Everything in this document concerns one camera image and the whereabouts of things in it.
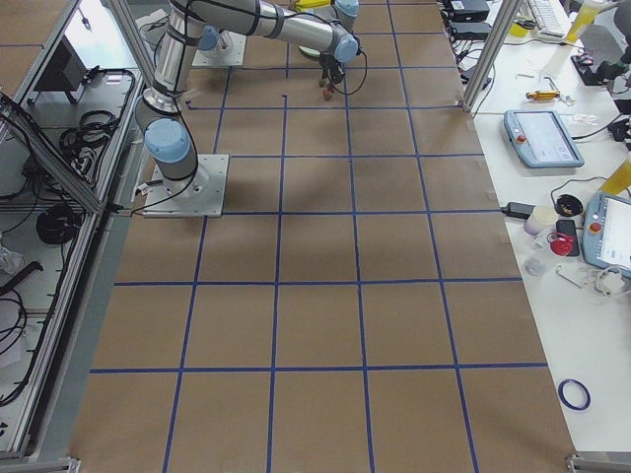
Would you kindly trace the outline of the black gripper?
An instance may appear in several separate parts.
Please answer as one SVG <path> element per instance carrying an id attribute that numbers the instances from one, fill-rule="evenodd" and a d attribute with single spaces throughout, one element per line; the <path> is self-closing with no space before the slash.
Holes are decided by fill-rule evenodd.
<path id="1" fill-rule="evenodd" d="M 319 56 L 319 66 L 321 78 L 328 82 L 342 82 L 345 78 L 343 64 L 335 59 L 333 55 L 322 53 Z"/>

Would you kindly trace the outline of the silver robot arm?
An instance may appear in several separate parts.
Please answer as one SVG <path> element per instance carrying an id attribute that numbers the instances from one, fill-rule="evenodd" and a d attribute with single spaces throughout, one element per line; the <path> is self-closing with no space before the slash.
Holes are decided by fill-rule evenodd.
<path id="1" fill-rule="evenodd" d="M 229 54 L 233 49 L 230 34 L 224 30 L 206 25 L 199 40 L 197 50 L 207 59 L 219 59 Z"/>
<path id="2" fill-rule="evenodd" d="M 319 52 L 322 76 L 340 84 L 344 66 L 360 54 L 353 35 L 357 1 L 334 1 L 308 12 L 294 12 L 265 1 L 173 1 L 172 13 L 151 86 L 135 108 L 144 144 L 162 174 L 169 196 L 203 185 L 198 152 L 181 116 L 195 54 L 212 30 L 262 36 Z"/>

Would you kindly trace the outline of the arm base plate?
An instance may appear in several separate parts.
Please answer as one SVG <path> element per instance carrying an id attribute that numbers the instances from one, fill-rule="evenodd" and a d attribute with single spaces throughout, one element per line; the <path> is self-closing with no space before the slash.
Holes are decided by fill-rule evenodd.
<path id="1" fill-rule="evenodd" d="M 206 32 L 198 44 L 193 68 L 240 67 L 245 58 L 246 37 L 242 34 Z"/>
<path id="2" fill-rule="evenodd" d="M 147 218 L 221 217 L 229 160 L 228 155 L 199 155 L 197 173 L 190 184 L 164 179 L 154 165 L 152 179 L 160 183 L 149 188 L 141 214 Z"/>

